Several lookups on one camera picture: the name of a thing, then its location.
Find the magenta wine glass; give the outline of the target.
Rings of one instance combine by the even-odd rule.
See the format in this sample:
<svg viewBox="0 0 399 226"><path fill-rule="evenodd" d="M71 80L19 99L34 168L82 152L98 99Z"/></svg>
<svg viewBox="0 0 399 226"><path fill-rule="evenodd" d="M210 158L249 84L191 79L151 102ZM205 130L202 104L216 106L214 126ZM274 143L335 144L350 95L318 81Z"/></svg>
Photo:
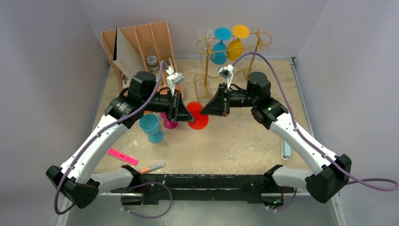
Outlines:
<svg viewBox="0 0 399 226"><path fill-rule="evenodd" d="M178 122L170 121L165 113L159 113L161 118L164 120L163 125L167 129L175 129L178 126Z"/></svg>

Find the red wine glass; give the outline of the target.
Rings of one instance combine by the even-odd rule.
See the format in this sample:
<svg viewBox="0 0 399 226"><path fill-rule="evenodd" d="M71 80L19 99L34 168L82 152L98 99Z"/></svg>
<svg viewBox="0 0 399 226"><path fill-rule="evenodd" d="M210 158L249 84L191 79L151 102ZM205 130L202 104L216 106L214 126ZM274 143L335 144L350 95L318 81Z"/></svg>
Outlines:
<svg viewBox="0 0 399 226"><path fill-rule="evenodd" d="M188 111L194 117L194 121L188 122L188 125L194 130L204 129L208 125L209 117L207 115L203 115L200 113L202 108L203 108L203 105L201 103L195 102L195 101L190 102L187 105Z"/></svg>

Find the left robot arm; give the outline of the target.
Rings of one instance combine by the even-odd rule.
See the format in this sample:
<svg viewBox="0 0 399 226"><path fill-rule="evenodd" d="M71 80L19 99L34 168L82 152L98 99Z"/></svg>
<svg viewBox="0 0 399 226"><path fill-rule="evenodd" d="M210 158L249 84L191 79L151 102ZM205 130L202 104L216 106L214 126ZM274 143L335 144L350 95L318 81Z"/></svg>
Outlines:
<svg viewBox="0 0 399 226"><path fill-rule="evenodd" d="M132 167L124 165L105 173L94 170L111 146L150 112L164 113L170 121L194 121L183 103L182 93L176 89L184 79L182 73L169 72L167 86L160 89L160 76L144 71L134 75L129 87L110 102L99 124L80 148L61 166L50 166L46 171L56 194L64 195L73 206L82 209L105 192L119 188L136 192L140 179Z"/></svg>

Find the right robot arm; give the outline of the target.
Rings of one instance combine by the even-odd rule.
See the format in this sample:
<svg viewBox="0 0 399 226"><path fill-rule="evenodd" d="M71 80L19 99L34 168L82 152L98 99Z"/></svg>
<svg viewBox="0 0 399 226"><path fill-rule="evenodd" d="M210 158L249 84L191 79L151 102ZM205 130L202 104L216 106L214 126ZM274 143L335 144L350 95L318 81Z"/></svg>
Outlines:
<svg viewBox="0 0 399 226"><path fill-rule="evenodd" d="M303 189L316 201L326 203L348 184L349 177L341 170L351 171L351 159L345 154L338 156L309 133L302 132L288 109L271 96L271 82L264 73L251 73L246 89L229 90L227 84L219 84L216 94L200 113L226 117L232 107L250 107L253 118L287 142L309 167L309 170L273 168L264 179L267 190L275 192L282 186Z"/></svg>

